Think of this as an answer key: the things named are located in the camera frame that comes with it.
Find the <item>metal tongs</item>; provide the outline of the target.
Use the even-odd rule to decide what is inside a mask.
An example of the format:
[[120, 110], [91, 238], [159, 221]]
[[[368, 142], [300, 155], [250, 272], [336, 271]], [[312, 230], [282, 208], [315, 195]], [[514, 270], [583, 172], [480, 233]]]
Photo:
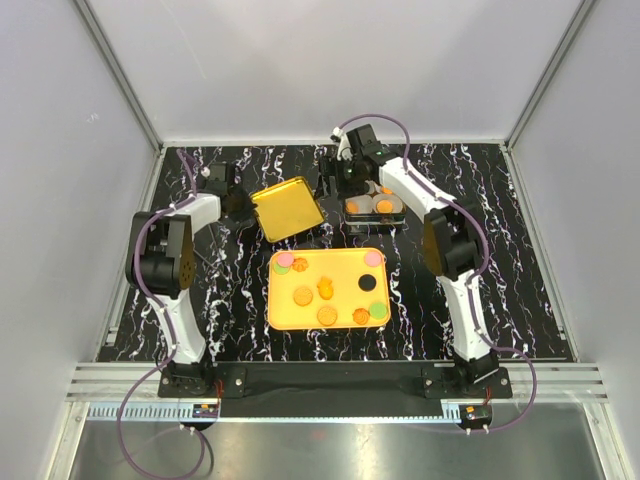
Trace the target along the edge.
[[219, 294], [231, 295], [240, 284], [240, 264], [244, 255], [238, 226], [229, 221], [204, 227], [195, 236], [197, 279]]

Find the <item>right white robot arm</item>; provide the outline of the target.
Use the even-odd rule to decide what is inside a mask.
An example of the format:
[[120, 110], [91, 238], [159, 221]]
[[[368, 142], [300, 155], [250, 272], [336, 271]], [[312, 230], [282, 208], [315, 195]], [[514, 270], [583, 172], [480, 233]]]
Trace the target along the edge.
[[350, 131], [336, 127], [330, 139], [337, 150], [320, 164], [324, 191], [334, 182], [339, 196], [348, 198], [363, 193], [372, 181], [391, 190], [422, 220], [424, 259], [445, 292], [453, 328], [455, 387], [466, 396], [480, 394], [499, 360], [481, 305], [479, 277], [489, 249], [478, 215], [471, 204], [429, 181], [406, 153], [383, 145], [371, 125]]

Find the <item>gold cookie tin box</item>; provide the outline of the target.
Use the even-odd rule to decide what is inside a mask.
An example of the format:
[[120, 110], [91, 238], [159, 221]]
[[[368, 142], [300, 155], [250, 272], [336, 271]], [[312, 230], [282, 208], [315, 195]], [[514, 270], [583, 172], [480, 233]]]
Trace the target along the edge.
[[372, 180], [365, 182], [364, 192], [343, 202], [344, 221], [350, 234], [369, 230], [385, 231], [405, 223], [407, 207], [390, 189]]

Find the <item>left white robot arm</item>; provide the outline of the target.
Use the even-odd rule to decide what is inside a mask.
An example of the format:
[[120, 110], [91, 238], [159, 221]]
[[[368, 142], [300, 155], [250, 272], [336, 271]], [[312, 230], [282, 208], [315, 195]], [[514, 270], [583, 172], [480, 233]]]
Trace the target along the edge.
[[125, 276], [144, 293], [168, 343], [167, 364], [187, 365], [181, 384], [196, 396], [215, 386], [216, 372], [200, 362], [204, 336], [197, 327], [189, 289], [196, 274], [195, 234], [223, 219], [242, 222], [253, 204], [231, 163], [204, 169], [197, 191], [159, 211], [139, 211], [131, 221]]

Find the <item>round tan biscuit top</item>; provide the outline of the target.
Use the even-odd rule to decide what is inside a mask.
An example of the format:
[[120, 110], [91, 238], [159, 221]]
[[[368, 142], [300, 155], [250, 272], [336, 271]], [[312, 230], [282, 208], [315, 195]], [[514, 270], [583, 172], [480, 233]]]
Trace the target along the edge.
[[376, 211], [382, 214], [389, 214], [393, 212], [393, 204], [389, 200], [380, 200], [376, 204]]

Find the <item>gold tin lid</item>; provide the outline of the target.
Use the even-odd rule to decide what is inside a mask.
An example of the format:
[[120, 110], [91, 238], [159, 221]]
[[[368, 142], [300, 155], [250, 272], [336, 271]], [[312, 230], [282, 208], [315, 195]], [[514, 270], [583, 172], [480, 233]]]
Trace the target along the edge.
[[324, 222], [314, 194], [298, 176], [250, 196], [254, 213], [266, 240], [277, 243]]

